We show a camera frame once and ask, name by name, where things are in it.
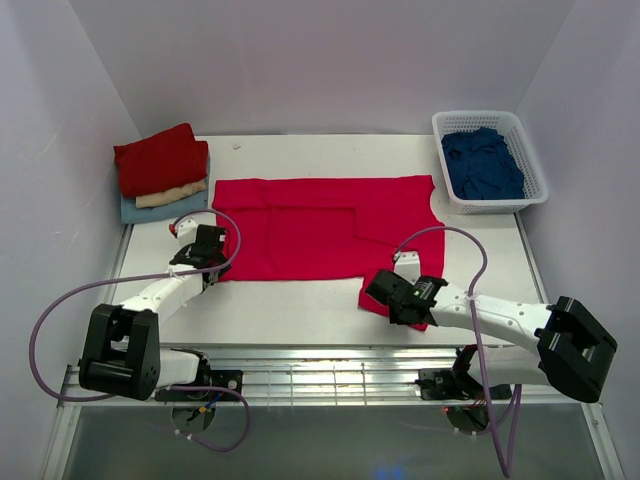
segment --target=stack of folded clothes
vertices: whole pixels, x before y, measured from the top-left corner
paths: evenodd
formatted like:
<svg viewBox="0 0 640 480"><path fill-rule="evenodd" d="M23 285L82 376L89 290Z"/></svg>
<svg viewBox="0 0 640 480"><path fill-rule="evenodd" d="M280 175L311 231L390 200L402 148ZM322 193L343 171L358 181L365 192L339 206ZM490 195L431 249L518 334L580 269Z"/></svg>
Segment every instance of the stack of folded clothes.
<svg viewBox="0 0 640 480"><path fill-rule="evenodd" d="M209 149L189 124L113 148L122 223L166 220L207 207Z"/></svg>

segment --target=gray wall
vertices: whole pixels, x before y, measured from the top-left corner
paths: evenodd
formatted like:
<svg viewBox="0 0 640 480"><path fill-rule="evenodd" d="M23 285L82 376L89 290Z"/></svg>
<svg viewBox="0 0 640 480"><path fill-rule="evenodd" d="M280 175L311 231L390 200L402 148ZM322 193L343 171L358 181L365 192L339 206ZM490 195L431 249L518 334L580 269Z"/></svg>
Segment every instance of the gray wall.
<svg viewBox="0 0 640 480"><path fill-rule="evenodd" d="M640 478L640 6L577 0L518 108L550 182L524 213L549 296L582 299L619 341L603 396Z"/></svg>
<svg viewBox="0 0 640 480"><path fill-rule="evenodd" d="M66 0L0 2L0 477L38 478L55 400L31 378L32 325L104 278L119 234L113 144L139 138ZM39 361L58 388L97 294L60 308Z"/></svg>
<svg viewBox="0 0 640 480"><path fill-rule="evenodd" d="M513 111L573 0L71 0L143 135L431 132Z"/></svg>

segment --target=white laundry basket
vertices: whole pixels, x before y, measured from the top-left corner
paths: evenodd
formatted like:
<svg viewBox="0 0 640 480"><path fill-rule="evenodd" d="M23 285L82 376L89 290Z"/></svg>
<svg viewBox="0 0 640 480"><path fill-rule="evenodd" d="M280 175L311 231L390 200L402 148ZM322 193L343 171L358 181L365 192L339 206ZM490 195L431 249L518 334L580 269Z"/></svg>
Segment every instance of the white laundry basket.
<svg viewBox="0 0 640 480"><path fill-rule="evenodd" d="M449 192L449 202L455 213L515 213L528 205L542 203L549 194L542 177L542 171L520 119L510 112L493 110L461 110L436 113L432 119L440 164ZM518 168L524 174L524 199L517 200L463 200L453 193L447 162L442 150L442 137L448 133L470 132L480 127L495 128L504 136L509 152L515 158Z"/></svg>

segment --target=tabletop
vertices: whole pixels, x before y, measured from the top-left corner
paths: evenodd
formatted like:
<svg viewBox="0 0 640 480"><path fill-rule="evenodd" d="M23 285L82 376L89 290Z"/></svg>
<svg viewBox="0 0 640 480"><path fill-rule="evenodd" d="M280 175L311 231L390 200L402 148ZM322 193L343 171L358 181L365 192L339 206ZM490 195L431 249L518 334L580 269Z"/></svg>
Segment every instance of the tabletop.
<svg viewBox="0 0 640 480"><path fill-rule="evenodd" d="M530 259L513 215L454 215L430 135L208 136L211 185L236 178L400 177L432 175L431 208L442 223L463 228L485 246L489 266L477 290L486 295L535 303L538 295ZM215 224L214 215L197 215ZM178 249L170 220L135 225L120 276L162 272ZM480 267L467 238L446 232L443 277L467 286ZM149 282L118 285L115 302ZM357 307L361 278L300 282L222 282L180 309L160 330L165 346L417 347L475 343L473 332L429 327L419 332L389 324ZM505 342L485 337L488 344Z"/></svg>

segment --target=dark red folded cloth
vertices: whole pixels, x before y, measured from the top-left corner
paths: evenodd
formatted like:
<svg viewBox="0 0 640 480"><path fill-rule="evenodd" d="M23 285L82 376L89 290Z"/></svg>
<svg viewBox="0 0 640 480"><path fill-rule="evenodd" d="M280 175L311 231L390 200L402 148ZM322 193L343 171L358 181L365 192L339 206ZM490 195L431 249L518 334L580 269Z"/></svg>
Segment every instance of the dark red folded cloth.
<svg viewBox="0 0 640 480"><path fill-rule="evenodd" d="M164 192L207 176L207 155L197 148L188 123L113 149L125 198Z"/></svg>
<svg viewBox="0 0 640 480"><path fill-rule="evenodd" d="M442 225L431 212L433 188L430 176L218 180L213 207L242 232L242 248L222 281L365 277L368 285L379 269L393 269L393 250L409 235ZM233 234L229 239L227 255L236 244ZM408 249L418 252L423 275L442 275L443 232ZM362 291L359 305L388 316Z"/></svg>

